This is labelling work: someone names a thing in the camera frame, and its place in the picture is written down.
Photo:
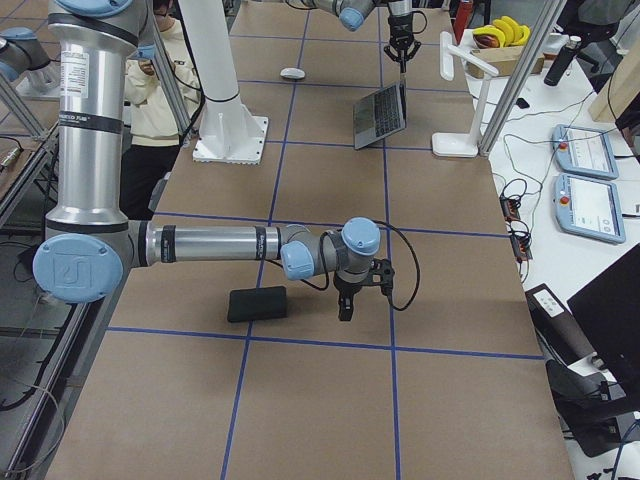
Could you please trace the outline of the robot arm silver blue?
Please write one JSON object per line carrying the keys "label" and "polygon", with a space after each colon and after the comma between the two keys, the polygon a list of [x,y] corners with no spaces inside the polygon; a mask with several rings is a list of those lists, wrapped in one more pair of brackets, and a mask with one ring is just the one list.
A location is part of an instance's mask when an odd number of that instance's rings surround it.
{"label": "robot arm silver blue", "polygon": [[125,67],[159,48],[147,1],[53,1],[48,25],[61,46],[59,184],[33,275],[67,303],[111,294],[127,273],[157,262],[256,260],[279,263],[291,280],[325,275],[338,290],[339,317],[354,297],[382,284],[380,230],[356,217],[321,235],[285,227],[156,226],[119,207]]}
{"label": "robot arm silver blue", "polygon": [[427,20],[423,12],[413,8],[412,1],[302,0],[286,1],[286,4],[298,10],[331,13],[351,32],[358,30],[376,8],[385,6],[388,10],[389,40],[383,50],[398,64],[401,80],[405,79],[407,65],[421,47],[421,42],[415,38],[417,32],[414,30],[414,15],[420,14]]}

